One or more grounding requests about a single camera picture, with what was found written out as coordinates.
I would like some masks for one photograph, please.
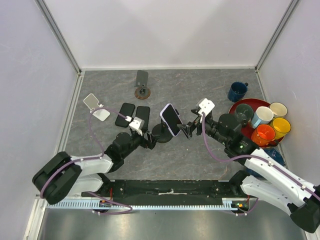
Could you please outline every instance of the black smartphone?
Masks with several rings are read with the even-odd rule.
[[[150,107],[148,107],[148,106],[138,106],[136,108],[135,116],[137,118],[140,118],[140,119],[144,120],[144,124],[143,124],[142,129],[143,130],[148,130]]]
[[[134,114],[135,108],[136,106],[134,104],[125,102],[121,106],[120,113],[122,115],[132,117],[132,115]],[[126,121],[123,117],[118,115],[114,124],[119,127],[127,128],[129,126],[129,123],[130,122]]]

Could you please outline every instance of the smartphone with purple case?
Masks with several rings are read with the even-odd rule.
[[[182,124],[182,121],[177,114],[174,106],[171,103],[168,103],[160,112],[160,118],[168,126],[168,129],[172,136],[176,137],[180,133],[180,128],[178,124]]]

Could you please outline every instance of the light blue mug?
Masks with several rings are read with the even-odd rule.
[[[252,119],[251,119],[251,127],[255,129],[260,124],[268,124],[270,121],[274,118],[273,111],[266,107],[266,106],[260,106],[255,111]]]

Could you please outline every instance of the white mug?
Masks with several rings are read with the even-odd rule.
[[[284,118],[288,113],[287,107],[280,102],[271,103],[269,108],[272,110],[274,118]]]
[[[257,108],[251,119],[251,126],[253,129],[255,129],[260,124],[268,124],[273,118],[274,113],[270,108],[266,106],[260,106]]]

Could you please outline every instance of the white wall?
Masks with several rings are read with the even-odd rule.
[[[0,23],[0,239],[20,240],[76,73],[34,0],[1,1]]]
[[[283,140],[289,169],[320,184],[320,1],[300,1],[260,71],[270,102],[288,107]]]
[[[290,0],[45,0],[81,68],[255,66]]]

